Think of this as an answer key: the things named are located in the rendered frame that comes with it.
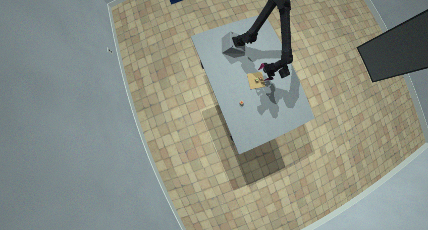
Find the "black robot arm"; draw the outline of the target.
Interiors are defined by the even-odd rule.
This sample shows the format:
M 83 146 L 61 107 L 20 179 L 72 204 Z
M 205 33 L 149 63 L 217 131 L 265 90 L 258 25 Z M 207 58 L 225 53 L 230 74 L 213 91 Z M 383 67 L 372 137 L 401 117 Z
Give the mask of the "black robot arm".
M 287 64 L 293 62 L 292 48 L 291 48 L 291 29 L 290 29 L 290 0 L 268 0 L 267 4 L 257 17 L 252 27 L 243 35 L 232 37 L 234 46 L 244 46 L 245 43 L 252 44 L 257 40 L 258 31 L 269 17 L 273 9 L 277 6 L 280 13 L 281 21 L 281 36 L 282 36 L 282 55 L 281 60 L 266 65 L 263 68 L 265 73 L 269 72 L 273 74 L 278 71 L 281 78 L 285 78 L 290 75 Z M 288 8 L 287 8 L 288 7 Z M 290 56 L 290 57 L 289 57 Z M 275 65 L 275 66 L 274 66 Z M 277 70 L 276 70 L 276 69 Z M 281 69 L 282 68 L 282 69 Z

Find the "tan flat mat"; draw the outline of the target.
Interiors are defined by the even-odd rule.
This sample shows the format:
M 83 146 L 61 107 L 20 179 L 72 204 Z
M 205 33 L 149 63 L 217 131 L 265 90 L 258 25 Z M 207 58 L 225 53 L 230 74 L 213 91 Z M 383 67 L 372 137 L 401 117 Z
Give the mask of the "tan flat mat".
M 265 87 L 265 83 L 263 81 L 264 79 L 261 79 L 257 82 L 255 81 L 255 79 L 259 78 L 260 76 L 263 78 L 262 72 L 247 74 L 250 89 Z

